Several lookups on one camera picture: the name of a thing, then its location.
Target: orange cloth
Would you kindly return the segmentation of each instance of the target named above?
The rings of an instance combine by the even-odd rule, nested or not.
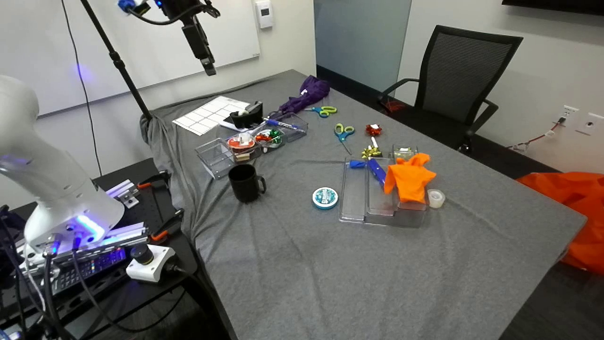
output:
[[[430,163],[430,155],[417,153],[409,161],[396,161],[389,167],[385,174],[383,193],[389,195],[398,189],[400,203],[426,203],[426,184],[430,184],[436,174],[426,170],[424,165]]]
[[[562,263],[604,274],[604,176],[602,174],[528,174],[526,187],[587,216],[585,227],[568,246]]]

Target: chair armrest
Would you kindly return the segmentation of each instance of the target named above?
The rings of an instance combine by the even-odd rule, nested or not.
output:
[[[477,129],[481,129],[490,118],[492,114],[498,110],[496,104],[492,104],[490,101],[483,101],[487,104],[485,112],[473,121],[473,125],[466,131],[468,136],[475,135]]]
[[[398,89],[398,87],[402,87],[404,84],[409,84],[409,82],[419,84],[419,80],[411,80],[411,78],[404,78],[404,80],[392,84],[389,89],[385,89],[383,93],[377,95],[377,106],[383,108],[385,112],[390,112],[390,110],[387,108],[387,102],[385,102],[385,101],[389,99],[389,95],[390,95],[394,89]]]

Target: gray tablecloth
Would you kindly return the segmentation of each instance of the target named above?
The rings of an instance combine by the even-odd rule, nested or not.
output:
[[[277,108],[304,76],[279,74],[228,93]],[[187,210],[183,231],[194,240],[241,340],[285,339],[498,339],[583,218],[438,142],[332,91],[330,119],[304,112],[306,138],[256,159],[268,193],[239,204],[228,180],[211,180],[194,148],[198,138],[171,119],[211,99],[156,110],[151,150],[173,174],[173,204]],[[447,195],[419,229],[358,227],[319,212],[311,193],[341,193],[345,150],[336,121],[385,127],[381,146],[417,146],[438,174],[430,187]],[[356,133],[349,148],[368,138]]]

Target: black pole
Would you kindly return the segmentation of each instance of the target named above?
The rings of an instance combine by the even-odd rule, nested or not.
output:
[[[88,14],[88,17],[90,17],[96,33],[100,34],[102,42],[105,44],[105,48],[107,48],[107,51],[109,51],[109,57],[111,57],[111,61],[113,61],[113,65],[115,65],[115,68],[119,70],[121,78],[126,82],[128,91],[132,93],[138,108],[143,112],[143,118],[145,118],[145,121],[149,123],[149,121],[153,119],[153,116],[149,114],[149,110],[147,110],[143,99],[139,97],[139,93],[138,93],[138,89],[136,89],[130,74],[126,72],[126,65],[121,61],[119,53],[113,50],[113,46],[111,46],[105,31],[100,27],[100,21],[98,21],[96,16],[94,16],[88,0],[81,0],[81,4],[83,4],[83,8],[87,10],[87,14]]]

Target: black mug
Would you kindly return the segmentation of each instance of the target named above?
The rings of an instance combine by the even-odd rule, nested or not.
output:
[[[251,165],[236,165],[230,169],[228,180],[234,197],[241,203],[253,203],[266,193],[264,178],[256,176],[256,170]]]

